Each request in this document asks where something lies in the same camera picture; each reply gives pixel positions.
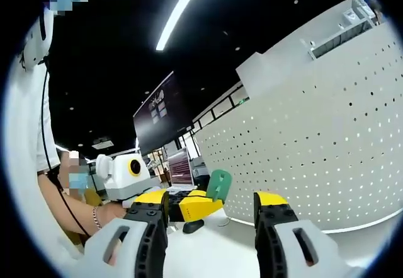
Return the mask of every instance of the yellow robot part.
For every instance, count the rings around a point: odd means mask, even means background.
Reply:
[[[278,194],[266,193],[266,192],[257,192],[260,198],[261,206],[276,206],[278,204],[288,204],[287,200],[285,200],[282,196]]]
[[[213,202],[211,198],[204,198],[205,196],[205,191],[194,190],[179,203],[179,208],[181,209],[184,221],[188,223],[203,219],[222,208],[222,200],[217,199]]]
[[[160,204],[165,192],[166,189],[164,188],[155,192],[145,193],[138,196],[134,201],[141,202],[143,204]]]

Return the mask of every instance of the perforated white wall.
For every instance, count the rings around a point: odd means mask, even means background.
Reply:
[[[208,169],[234,178],[227,215],[252,222],[257,190],[326,230],[400,210],[402,94],[401,46],[385,23],[200,130]]]

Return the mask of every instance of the black ceiling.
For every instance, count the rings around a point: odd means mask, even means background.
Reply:
[[[239,81],[235,69],[253,52],[343,0],[191,0],[156,52],[177,1],[89,0],[55,17],[49,94],[57,144],[88,158],[134,148],[132,115],[172,70],[196,117]],[[91,147],[104,136],[113,147]]]

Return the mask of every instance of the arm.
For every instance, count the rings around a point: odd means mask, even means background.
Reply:
[[[60,197],[59,190],[44,174],[39,174],[38,184],[43,197],[57,222],[66,230],[84,234],[84,231],[77,225],[64,201]],[[67,194],[62,194],[81,226],[88,234],[93,235],[98,228],[93,219],[93,207],[78,201]],[[101,226],[106,225],[115,217],[123,217],[125,210],[119,204],[109,203],[98,208],[97,218]]]

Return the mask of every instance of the white t-shirt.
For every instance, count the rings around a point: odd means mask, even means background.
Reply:
[[[4,165],[22,224],[38,250],[61,274],[69,275],[82,255],[62,231],[38,186],[37,171],[48,164],[42,144],[40,113],[46,66],[25,71],[19,58],[11,65],[3,115]],[[44,99],[44,134],[51,166],[59,158],[50,126],[48,94]]]

